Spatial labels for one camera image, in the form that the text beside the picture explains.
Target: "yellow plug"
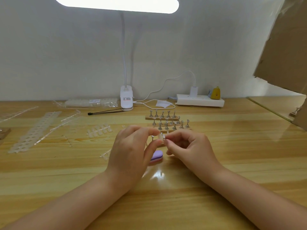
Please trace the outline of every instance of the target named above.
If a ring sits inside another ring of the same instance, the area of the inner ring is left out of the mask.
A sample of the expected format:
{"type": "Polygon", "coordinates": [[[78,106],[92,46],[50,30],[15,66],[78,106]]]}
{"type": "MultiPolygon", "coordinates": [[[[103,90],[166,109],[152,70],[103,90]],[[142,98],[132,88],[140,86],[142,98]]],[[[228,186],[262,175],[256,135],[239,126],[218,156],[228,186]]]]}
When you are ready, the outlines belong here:
{"type": "Polygon", "coordinates": [[[211,99],[217,99],[220,100],[221,99],[221,90],[219,87],[214,88],[211,94],[211,99]]]}

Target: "desk lamp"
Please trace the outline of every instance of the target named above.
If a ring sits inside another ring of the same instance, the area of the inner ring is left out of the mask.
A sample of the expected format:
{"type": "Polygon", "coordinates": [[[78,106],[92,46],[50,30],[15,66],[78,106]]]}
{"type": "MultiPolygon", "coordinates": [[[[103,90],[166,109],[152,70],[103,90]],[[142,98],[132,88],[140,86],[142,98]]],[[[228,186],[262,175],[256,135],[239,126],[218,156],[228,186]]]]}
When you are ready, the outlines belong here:
{"type": "Polygon", "coordinates": [[[123,111],[133,109],[133,91],[127,85],[125,62],[125,21],[123,11],[172,14],[179,8],[178,0],[56,0],[67,7],[107,9],[120,11],[122,21],[122,59],[124,65],[124,85],[120,89],[120,103],[123,111]]]}

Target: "person's right arm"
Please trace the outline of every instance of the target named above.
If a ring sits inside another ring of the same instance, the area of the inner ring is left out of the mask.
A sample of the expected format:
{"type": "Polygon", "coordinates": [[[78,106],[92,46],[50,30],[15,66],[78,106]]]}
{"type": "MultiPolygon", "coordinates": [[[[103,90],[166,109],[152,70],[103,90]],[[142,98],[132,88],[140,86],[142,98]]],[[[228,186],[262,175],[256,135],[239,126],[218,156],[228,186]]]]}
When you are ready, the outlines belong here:
{"type": "Polygon", "coordinates": [[[261,230],[306,230],[307,208],[223,167],[203,133],[177,130],[166,136],[167,154],[179,158],[261,230]]]}

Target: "transparent plastic bag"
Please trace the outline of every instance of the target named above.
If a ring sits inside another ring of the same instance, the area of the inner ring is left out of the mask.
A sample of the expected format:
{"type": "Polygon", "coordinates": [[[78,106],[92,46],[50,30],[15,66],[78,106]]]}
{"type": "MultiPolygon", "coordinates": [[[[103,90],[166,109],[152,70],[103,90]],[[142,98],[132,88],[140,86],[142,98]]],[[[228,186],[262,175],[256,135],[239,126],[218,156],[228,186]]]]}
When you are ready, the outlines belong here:
{"type": "Polygon", "coordinates": [[[82,108],[82,109],[91,109],[95,107],[100,108],[113,108],[118,107],[117,98],[97,98],[97,99],[88,99],[88,98],[72,98],[67,101],[55,101],[53,103],[58,107],[71,109],[71,108],[82,108]]]}

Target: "white wall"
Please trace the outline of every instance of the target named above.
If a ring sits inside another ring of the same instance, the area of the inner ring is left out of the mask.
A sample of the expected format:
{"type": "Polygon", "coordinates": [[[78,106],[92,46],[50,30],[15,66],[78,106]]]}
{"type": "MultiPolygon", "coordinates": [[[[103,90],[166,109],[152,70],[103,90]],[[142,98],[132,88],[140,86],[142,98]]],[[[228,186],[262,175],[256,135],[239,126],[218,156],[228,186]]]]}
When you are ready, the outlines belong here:
{"type": "MultiPolygon", "coordinates": [[[[282,0],[179,0],[172,15],[125,12],[128,84],[145,98],[191,69],[199,94],[291,95],[253,77],[282,0]]],[[[0,0],[0,100],[118,97],[123,85],[117,11],[56,0],[0,0]]],[[[190,75],[151,98],[189,92],[190,75]]]]}

